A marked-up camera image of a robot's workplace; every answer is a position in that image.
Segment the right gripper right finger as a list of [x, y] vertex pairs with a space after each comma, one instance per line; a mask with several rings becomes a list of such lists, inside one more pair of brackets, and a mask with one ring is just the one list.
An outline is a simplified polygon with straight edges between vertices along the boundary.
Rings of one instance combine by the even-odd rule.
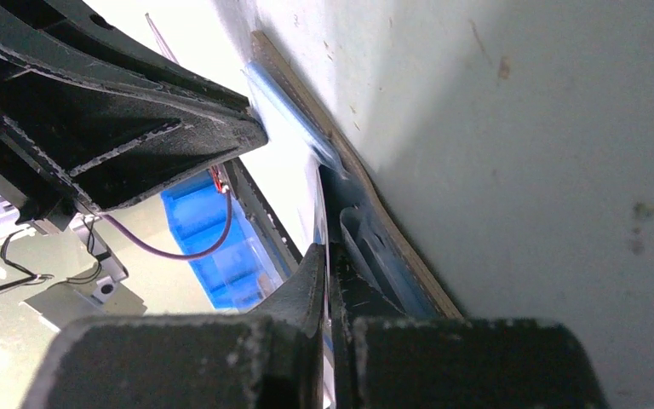
[[407, 316], [330, 246], [340, 408], [605, 408], [578, 339], [534, 319]]

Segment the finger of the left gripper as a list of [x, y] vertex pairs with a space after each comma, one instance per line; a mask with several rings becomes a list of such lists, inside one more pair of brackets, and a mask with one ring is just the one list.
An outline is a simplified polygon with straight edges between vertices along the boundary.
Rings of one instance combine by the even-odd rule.
[[167, 60], [130, 70], [0, 28], [0, 194], [24, 215], [135, 205], [264, 146], [248, 105]]
[[0, 2], [0, 60], [80, 88], [243, 118], [248, 98], [93, 21], [82, 1]]

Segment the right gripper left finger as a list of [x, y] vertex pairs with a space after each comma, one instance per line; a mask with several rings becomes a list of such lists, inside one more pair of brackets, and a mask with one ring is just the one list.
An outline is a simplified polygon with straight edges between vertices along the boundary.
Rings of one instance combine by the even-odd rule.
[[101, 316], [49, 345], [25, 408], [320, 408], [326, 249], [243, 314]]

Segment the beige card holder wallet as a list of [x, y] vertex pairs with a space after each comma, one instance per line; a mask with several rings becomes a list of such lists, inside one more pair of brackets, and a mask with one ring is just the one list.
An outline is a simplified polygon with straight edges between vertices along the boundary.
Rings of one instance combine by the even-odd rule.
[[463, 315], [401, 233], [383, 205], [358, 155], [330, 115], [263, 31], [250, 34], [250, 82], [280, 115], [304, 129], [319, 161], [326, 224], [347, 248], [359, 273], [414, 317]]

